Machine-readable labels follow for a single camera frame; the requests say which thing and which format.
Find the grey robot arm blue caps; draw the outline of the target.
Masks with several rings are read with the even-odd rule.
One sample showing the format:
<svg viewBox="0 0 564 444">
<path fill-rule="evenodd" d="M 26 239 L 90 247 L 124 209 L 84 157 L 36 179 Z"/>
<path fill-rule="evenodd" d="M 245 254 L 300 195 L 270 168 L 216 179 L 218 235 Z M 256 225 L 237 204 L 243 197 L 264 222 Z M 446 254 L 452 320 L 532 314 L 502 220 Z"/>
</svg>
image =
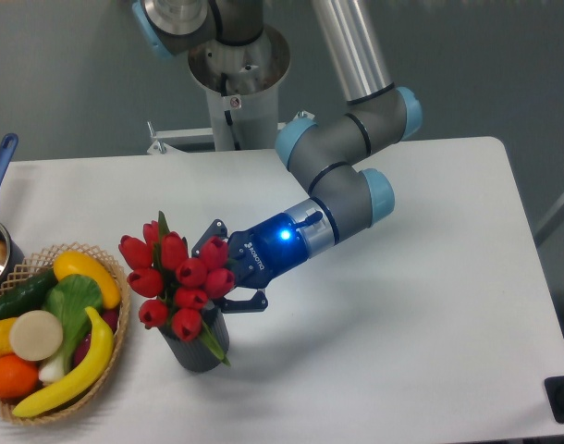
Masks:
<svg viewBox="0 0 564 444">
<path fill-rule="evenodd" d="M 278 88 L 290 54 L 264 22 L 260 1 L 137 1 L 132 10 L 153 51 L 186 54 L 204 89 L 218 151 L 274 149 L 307 199 L 241 232 L 215 221 L 208 234 L 229 244 L 235 283 L 254 290 L 247 301 L 217 300 L 224 313 L 261 312 L 271 280 L 388 216 L 395 197 L 377 170 L 355 165 L 410 137 L 423 122 L 415 94 L 394 84 L 366 5 L 316 1 L 348 112 L 319 126 L 298 114 L 278 122 Z"/>
</svg>

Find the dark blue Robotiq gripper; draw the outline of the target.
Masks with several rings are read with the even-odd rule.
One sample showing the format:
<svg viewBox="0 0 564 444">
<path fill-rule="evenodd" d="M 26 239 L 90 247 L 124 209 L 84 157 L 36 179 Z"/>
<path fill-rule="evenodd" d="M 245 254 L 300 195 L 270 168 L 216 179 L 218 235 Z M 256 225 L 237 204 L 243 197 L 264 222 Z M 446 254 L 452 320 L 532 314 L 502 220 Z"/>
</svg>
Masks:
<svg viewBox="0 0 564 444">
<path fill-rule="evenodd" d="M 301 265 L 309 258 L 306 240 L 295 228 L 292 217 L 280 213 L 244 231 L 233 232 L 221 219 L 215 219 L 191 248 L 199 257 L 202 246 L 212 237 L 227 241 L 231 271 L 239 288 L 256 289 L 248 300 L 227 297 L 215 301 L 223 314 L 262 313 L 269 306 L 265 289 L 271 280 Z"/>
</svg>

